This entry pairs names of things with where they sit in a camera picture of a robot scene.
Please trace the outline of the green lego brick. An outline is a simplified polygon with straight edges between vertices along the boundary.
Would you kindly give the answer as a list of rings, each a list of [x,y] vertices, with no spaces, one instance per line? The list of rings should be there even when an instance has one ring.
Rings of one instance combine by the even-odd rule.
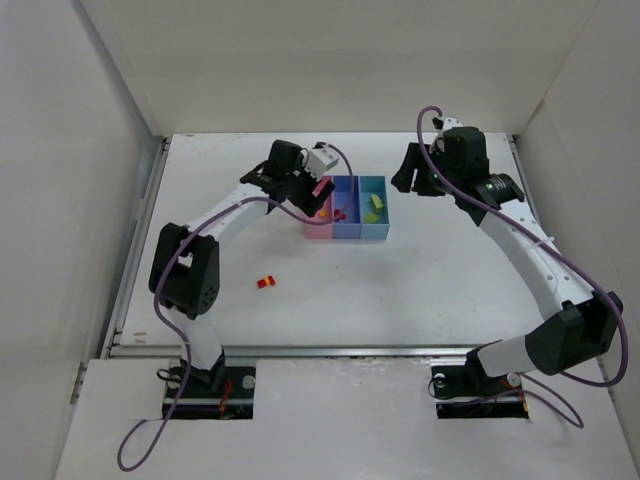
[[[371,207],[373,209],[383,209],[384,208],[384,202],[382,201],[382,199],[378,195],[371,195],[370,196],[370,204],[371,204]]]
[[[363,216],[362,221],[364,224],[375,224],[380,220],[380,216],[370,212]]]

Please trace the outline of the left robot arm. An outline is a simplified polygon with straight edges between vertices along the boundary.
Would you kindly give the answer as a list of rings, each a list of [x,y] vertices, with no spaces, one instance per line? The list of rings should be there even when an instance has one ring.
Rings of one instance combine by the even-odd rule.
[[[343,158],[326,143],[306,149],[276,140],[267,159],[244,174],[209,212],[161,229],[148,287],[155,314],[182,343],[176,374],[181,384],[212,392],[223,381],[224,350],[214,338],[211,312],[221,290],[222,250],[275,209],[312,223],[335,188],[325,176]]]

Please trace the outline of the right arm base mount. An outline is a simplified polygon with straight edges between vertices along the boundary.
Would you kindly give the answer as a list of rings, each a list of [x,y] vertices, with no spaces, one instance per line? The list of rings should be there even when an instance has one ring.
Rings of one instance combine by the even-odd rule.
[[[476,382],[464,365],[431,367],[428,392],[439,419],[528,419],[519,374],[488,377]]]

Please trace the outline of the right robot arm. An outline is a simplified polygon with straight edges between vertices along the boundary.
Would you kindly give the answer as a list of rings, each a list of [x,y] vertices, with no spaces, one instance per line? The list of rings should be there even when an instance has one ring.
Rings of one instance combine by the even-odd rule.
[[[502,250],[538,306],[542,322],[531,332],[468,353],[469,384],[511,373],[561,374],[609,350],[622,311],[619,297],[599,292],[560,261],[518,184],[490,171],[486,137],[478,128],[452,127],[431,145],[410,143],[391,183],[401,193],[453,196]]]

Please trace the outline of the red and orange lego stack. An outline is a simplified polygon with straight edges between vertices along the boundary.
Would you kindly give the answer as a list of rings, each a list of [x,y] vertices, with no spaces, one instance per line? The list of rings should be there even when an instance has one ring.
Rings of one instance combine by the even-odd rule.
[[[263,277],[256,282],[256,285],[259,289],[264,289],[268,287],[273,287],[276,285],[275,278],[271,275]]]

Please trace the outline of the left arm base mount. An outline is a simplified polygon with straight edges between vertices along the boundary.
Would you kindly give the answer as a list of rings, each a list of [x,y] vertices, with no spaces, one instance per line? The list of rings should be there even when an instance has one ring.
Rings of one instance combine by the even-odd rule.
[[[226,366],[212,385],[194,374],[170,414],[179,420],[251,420],[254,414],[256,368]]]

